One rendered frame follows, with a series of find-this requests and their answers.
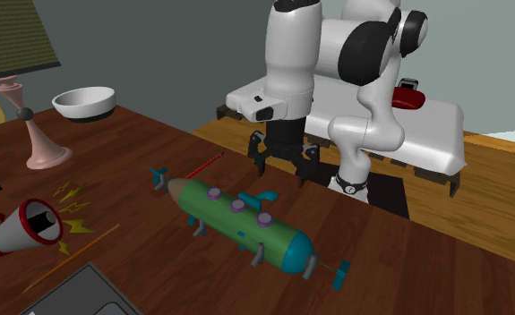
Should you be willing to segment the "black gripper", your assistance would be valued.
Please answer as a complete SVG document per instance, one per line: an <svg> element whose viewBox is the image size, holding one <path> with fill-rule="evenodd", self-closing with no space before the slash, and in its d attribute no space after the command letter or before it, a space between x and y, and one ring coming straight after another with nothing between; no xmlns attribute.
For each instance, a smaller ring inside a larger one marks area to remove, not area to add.
<svg viewBox="0 0 515 315"><path fill-rule="evenodd" d="M268 121L265 136L260 131L252 133L247 156L257 166L259 176L262 176L265 167L265 156L258 149L263 141L267 157L291 161L296 167L298 187L302 187L305 181L315 174L320 163L321 148L318 144L304 145L305 121L305 117L296 120Z"/></svg>

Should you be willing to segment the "green toy submarine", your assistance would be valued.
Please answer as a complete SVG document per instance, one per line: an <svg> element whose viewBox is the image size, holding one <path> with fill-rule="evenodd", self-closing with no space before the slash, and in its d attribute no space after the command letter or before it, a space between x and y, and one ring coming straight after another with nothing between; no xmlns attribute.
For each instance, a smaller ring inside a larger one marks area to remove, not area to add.
<svg viewBox="0 0 515 315"><path fill-rule="evenodd" d="M189 215L188 224L199 225L194 237L205 236L212 228L240 249L252 252L253 267L268 262L305 280L320 264L319 253L308 235L261 210L257 205L259 196L244 192L232 196L200 180L167 177L166 168L151 172L154 189L168 192L175 204Z"/></svg>

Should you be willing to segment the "red pencil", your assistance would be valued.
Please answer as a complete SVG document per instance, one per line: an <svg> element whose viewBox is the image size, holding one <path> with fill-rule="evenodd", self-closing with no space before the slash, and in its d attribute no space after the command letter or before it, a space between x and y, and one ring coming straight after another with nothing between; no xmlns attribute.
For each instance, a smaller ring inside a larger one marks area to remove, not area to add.
<svg viewBox="0 0 515 315"><path fill-rule="evenodd" d="M219 158L221 158L223 155L225 154L224 151L220 152L219 154L217 154L216 156L212 157L211 159L209 159L208 161L206 161L204 164L202 164L201 166L198 166L195 170L193 170L190 174L188 174L185 179L190 179L190 178L193 178L195 175L199 174L204 168L210 166L212 163L214 163L216 160L218 160Z"/></svg>

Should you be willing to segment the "black robot stand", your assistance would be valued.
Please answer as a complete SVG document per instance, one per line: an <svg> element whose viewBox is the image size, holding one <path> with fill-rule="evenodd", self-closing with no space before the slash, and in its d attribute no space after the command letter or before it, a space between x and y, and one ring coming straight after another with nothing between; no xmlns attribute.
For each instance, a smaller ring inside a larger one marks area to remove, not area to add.
<svg viewBox="0 0 515 315"><path fill-rule="evenodd" d="M339 167L336 165L320 162L309 181L327 187L338 170ZM367 189L371 205L409 219L408 203L401 178L371 172L368 175Z"/></svg>

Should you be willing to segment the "red cushion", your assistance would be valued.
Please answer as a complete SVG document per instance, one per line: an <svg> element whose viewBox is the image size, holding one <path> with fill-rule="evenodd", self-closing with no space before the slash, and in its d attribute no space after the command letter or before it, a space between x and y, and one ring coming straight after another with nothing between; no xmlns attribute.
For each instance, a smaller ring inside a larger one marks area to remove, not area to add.
<svg viewBox="0 0 515 315"><path fill-rule="evenodd" d="M425 94L421 91L406 87L395 87L391 105L399 109L417 110L424 105L425 100Z"/></svg>

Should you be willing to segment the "brown wooden desk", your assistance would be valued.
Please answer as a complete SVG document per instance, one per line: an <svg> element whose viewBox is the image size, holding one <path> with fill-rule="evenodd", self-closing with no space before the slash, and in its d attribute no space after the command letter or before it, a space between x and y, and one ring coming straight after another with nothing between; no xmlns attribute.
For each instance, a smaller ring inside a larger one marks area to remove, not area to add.
<svg viewBox="0 0 515 315"><path fill-rule="evenodd" d="M0 315L17 315L83 265L93 263L144 315L515 315L515 262L268 167L256 174L234 151L119 107L95 123L55 110L36 122L73 150L60 166L26 166L24 123L0 124L0 212L39 198L62 209L64 195L88 233L0 258ZM152 170L198 175L227 192L279 194L265 208L304 231L320 254L307 280L270 264L215 231L193 236L187 215L152 185ZM112 226L94 244L25 294L21 292Z"/></svg>

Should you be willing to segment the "white bowl with black base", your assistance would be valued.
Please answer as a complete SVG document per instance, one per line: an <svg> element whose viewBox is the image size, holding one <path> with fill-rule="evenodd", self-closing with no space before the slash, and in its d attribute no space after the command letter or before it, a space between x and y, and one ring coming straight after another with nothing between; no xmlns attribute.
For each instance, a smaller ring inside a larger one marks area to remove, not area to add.
<svg viewBox="0 0 515 315"><path fill-rule="evenodd" d="M109 87L85 87L66 91L52 99L59 114L76 123L109 117L116 107L116 92Z"/></svg>

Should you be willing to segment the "thin orange stick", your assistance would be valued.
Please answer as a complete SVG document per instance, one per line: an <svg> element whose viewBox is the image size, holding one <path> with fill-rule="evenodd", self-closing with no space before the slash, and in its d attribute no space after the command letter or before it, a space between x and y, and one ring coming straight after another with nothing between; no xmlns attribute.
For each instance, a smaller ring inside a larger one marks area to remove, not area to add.
<svg viewBox="0 0 515 315"><path fill-rule="evenodd" d="M60 268L62 268L63 266L65 266L67 263L71 262L72 260L74 260L75 258L77 258L78 256L80 256L83 252L85 252L86 250L88 250L90 247L92 247L94 244L98 243L99 241L101 241L105 236L111 234L112 232L114 232L116 229L118 229L120 227L121 224L116 224L115 226L112 226L110 229L108 229L106 232L104 232L102 235L98 236L96 239L94 239L93 241L91 241L90 243L88 243L87 245L85 245L83 248L81 248L80 250L78 250L76 253L74 253L73 255L71 255L69 258L65 259L64 261L62 261L61 263L59 263L58 265L56 265L54 268L52 268L51 270L49 270L46 274L44 274L43 276L41 276L40 278L38 278L37 280L35 280L33 283L31 283L29 286L27 286L21 293L22 294L25 294L26 292L28 292L31 288L33 288L35 285L38 285L39 283L41 283L43 280L47 279L48 277L50 277L52 274L54 274L57 270L59 270Z"/></svg>

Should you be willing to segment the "grey flat device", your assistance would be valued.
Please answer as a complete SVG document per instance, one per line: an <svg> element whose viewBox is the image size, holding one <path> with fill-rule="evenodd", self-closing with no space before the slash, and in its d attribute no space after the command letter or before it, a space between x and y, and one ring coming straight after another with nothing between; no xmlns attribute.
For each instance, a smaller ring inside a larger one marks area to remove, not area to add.
<svg viewBox="0 0 515 315"><path fill-rule="evenodd" d="M19 315L143 315L91 262Z"/></svg>

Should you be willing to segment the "red and white megaphone toy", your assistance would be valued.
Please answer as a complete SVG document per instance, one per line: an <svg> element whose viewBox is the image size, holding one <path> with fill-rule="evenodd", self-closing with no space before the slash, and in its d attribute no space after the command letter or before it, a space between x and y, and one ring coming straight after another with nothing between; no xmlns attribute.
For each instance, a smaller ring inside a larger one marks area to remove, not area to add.
<svg viewBox="0 0 515 315"><path fill-rule="evenodd" d="M81 220L63 220L60 214L84 208L77 202L56 210L47 201L27 198L6 215L0 213L0 257L14 251L28 250L40 246L60 243L64 225L71 227L72 233L88 233Z"/></svg>

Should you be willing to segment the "pink lamp with green shade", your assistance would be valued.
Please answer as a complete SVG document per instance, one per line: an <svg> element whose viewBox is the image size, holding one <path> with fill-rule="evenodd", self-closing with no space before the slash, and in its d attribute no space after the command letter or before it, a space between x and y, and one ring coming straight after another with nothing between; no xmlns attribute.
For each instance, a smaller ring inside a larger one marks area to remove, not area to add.
<svg viewBox="0 0 515 315"><path fill-rule="evenodd" d="M31 156L29 169L47 169L68 160L73 152L41 131L34 112L24 105L19 74L60 65L33 0L0 0L0 94L16 107L17 117L28 128Z"/></svg>

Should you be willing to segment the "white bed with wooden frame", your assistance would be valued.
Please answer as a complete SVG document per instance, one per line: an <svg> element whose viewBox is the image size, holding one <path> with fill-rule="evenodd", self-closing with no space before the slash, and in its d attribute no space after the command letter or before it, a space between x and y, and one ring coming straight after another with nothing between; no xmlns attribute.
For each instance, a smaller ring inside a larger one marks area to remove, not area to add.
<svg viewBox="0 0 515 315"><path fill-rule="evenodd" d="M415 79L403 78L395 87L418 90L417 84ZM337 115L369 116L358 102L358 90L356 85L317 75L314 95L318 104L306 119L308 140L327 148L333 143L327 133L332 118ZM370 149L369 155L390 158L395 164L412 165L417 177L440 184L450 183L450 196L454 196L460 184L459 172L467 164L463 143L464 115L460 106L426 99L417 110L394 107L393 115L404 129L402 145L395 151Z"/></svg>

